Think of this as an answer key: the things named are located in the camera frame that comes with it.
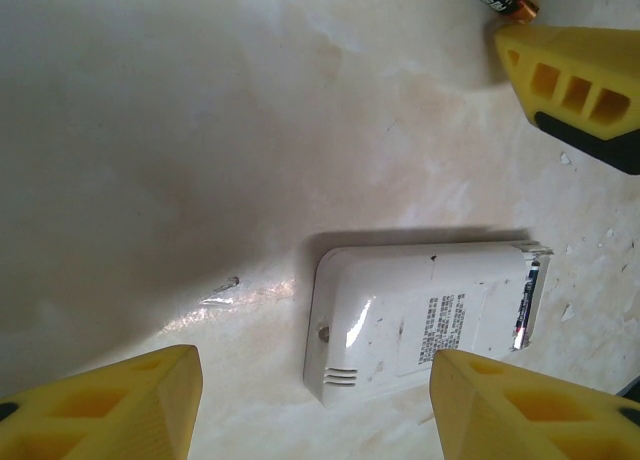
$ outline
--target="white plastic casing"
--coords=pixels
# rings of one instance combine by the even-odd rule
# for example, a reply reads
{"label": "white plastic casing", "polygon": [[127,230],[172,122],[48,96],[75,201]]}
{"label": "white plastic casing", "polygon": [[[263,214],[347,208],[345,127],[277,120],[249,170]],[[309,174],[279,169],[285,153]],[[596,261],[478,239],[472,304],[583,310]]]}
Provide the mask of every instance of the white plastic casing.
{"label": "white plastic casing", "polygon": [[326,406],[429,381],[439,348],[501,358],[534,255],[532,243],[348,247],[327,253],[316,274],[304,382]]}

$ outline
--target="yellow rectangular hole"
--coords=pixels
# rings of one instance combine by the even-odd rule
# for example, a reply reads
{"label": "yellow rectangular hole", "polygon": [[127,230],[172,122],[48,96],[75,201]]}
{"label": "yellow rectangular hole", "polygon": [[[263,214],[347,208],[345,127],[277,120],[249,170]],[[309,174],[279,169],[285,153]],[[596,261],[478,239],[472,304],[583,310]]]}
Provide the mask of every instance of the yellow rectangular hole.
{"label": "yellow rectangular hole", "polygon": [[469,366],[482,375],[500,375],[504,373],[504,368],[482,360],[472,360],[469,362]]}
{"label": "yellow rectangular hole", "polygon": [[579,114],[587,101],[589,90],[591,90],[591,82],[584,78],[571,77],[562,106]]}
{"label": "yellow rectangular hole", "polygon": [[129,393],[119,388],[95,388],[75,392],[60,403],[49,416],[58,418],[102,418]]}
{"label": "yellow rectangular hole", "polygon": [[141,363],[134,367],[131,367],[131,370],[155,370],[161,363],[161,360],[149,360],[146,363]]}
{"label": "yellow rectangular hole", "polygon": [[532,422],[579,422],[590,420],[567,395],[549,390],[519,390],[505,393],[520,412]]}
{"label": "yellow rectangular hole", "polygon": [[80,443],[84,435],[73,433],[29,434],[13,440],[0,458],[11,460],[61,460]]}
{"label": "yellow rectangular hole", "polygon": [[625,116],[630,104],[629,97],[603,88],[589,119],[602,125],[611,125]]}
{"label": "yellow rectangular hole", "polygon": [[515,50],[507,50],[507,56],[509,57],[511,65],[517,67],[518,62],[520,61],[520,54]]}
{"label": "yellow rectangular hole", "polygon": [[624,438],[596,435],[557,436],[550,439],[570,460],[637,460],[640,451]]}
{"label": "yellow rectangular hole", "polygon": [[560,70],[545,63],[539,63],[531,80],[531,91],[539,97],[551,100],[559,77]]}

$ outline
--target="printed label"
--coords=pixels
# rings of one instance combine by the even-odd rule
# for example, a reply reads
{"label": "printed label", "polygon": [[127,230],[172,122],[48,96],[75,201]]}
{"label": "printed label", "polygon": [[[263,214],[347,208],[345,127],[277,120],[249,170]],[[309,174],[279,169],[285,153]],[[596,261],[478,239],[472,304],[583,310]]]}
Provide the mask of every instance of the printed label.
{"label": "printed label", "polygon": [[462,335],[462,325],[466,312],[464,306],[465,294],[445,295],[442,300],[433,297],[429,300],[429,310],[422,337],[422,348],[418,364],[432,362],[436,350],[442,348],[458,348],[460,336]]}

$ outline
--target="marble countertop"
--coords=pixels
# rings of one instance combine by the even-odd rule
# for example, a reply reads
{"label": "marble countertop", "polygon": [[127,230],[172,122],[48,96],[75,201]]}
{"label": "marble countertop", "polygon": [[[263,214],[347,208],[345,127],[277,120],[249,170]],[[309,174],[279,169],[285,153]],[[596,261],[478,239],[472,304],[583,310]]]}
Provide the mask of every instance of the marble countertop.
{"label": "marble countertop", "polygon": [[[640,27],[638,0],[540,1]],[[305,389],[315,267],[526,238],[556,255],[507,360],[622,388],[640,180],[527,123],[494,27],[477,0],[0,0],[0,393],[191,343],[190,458],[441,458],[426,387],[336,411]]]}

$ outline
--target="yellow plastic block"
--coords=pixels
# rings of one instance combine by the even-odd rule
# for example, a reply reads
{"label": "yellow plastic block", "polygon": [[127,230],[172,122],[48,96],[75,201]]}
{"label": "yellow plastic block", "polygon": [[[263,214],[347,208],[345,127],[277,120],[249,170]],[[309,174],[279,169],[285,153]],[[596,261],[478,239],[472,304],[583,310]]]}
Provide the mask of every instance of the yellow plastic block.
{"label": "yellow plastic block", "polygon": [[545,112],[602,140],[640,128],[640,30],[509,25],[495,42],[534,125]]}
{"label": "yellow plastic block", "polygon": [[458,350],[434,358],[446,460],[637,460],[640,404]]}
{"label": "yellow plastic block", "polygon": [[188,345],[17,393],[0,400],[0,459],[186,459],[201,394]]}

